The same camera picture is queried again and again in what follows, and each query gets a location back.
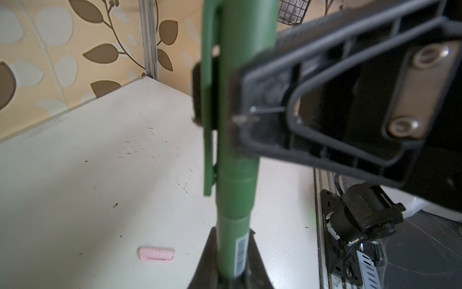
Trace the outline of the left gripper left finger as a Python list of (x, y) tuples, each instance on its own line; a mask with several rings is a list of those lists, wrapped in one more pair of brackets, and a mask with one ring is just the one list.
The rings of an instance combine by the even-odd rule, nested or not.
[(217, 232), (212, 227), (188, 289), (217, 289)]

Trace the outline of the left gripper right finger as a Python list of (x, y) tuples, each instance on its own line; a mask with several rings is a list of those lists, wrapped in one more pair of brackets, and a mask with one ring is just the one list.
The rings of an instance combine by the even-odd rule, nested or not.
[(261, 254), (259, 253), (256, 241), (255, 232), (250, 230), (249, 246), (247, 250), (247, 264), (244, 271), (243, 286), (245, 289), (273, 289)]

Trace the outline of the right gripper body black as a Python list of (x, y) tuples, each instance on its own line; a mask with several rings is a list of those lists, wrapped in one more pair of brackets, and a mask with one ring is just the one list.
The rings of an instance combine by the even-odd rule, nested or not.
[(380, 1), (382, 183), (462, 209), (462, 4)]

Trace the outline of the green pen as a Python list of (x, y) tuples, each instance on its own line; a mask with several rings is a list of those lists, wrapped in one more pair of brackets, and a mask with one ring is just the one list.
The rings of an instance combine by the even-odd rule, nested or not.
[(245, 271), (250, 235), (250, 214), (232, 219), (217, 218), (217, 266), (227, 280), (239, 278)]

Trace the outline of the green pen cap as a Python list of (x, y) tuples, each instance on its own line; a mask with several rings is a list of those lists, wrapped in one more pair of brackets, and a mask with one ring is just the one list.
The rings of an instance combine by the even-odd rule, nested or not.
[(216, 189), (217, 214), (240, 219), (255, 202), (259, 159), (239, 152), (232, 116), (242, 103), (238, 70), (276, 43), (278, 1), (205, 1), (201, 113), (204, 194)]

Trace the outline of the pink pen cap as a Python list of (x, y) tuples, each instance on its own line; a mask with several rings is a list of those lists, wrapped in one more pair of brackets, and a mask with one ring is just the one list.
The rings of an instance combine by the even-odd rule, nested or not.
[(166, 248), (141, 247), (138, 250), (139, 258), (150, 262), (171, 262), (174, 260), (176, 251)]

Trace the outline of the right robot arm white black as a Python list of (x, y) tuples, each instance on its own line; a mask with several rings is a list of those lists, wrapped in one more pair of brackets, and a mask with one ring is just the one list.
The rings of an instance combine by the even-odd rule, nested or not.
[(395, 232), (381, 185), (461, 211), (461, 2), (374, 1), (280, 34), (277, 8), (203, 6), (193, 99), (219, 218), (249, 217), (260, 157), (364, 180), (326, 214), (336, 239)]

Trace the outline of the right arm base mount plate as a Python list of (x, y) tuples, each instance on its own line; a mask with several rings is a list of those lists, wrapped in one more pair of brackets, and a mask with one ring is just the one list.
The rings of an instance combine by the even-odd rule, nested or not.
[(351, 213), (337, 194), (322, 190), (320, 200), (328, 276), (335, 275), (355, 287), (362, 287), (357, 257), (362, 233), (353, 224)]

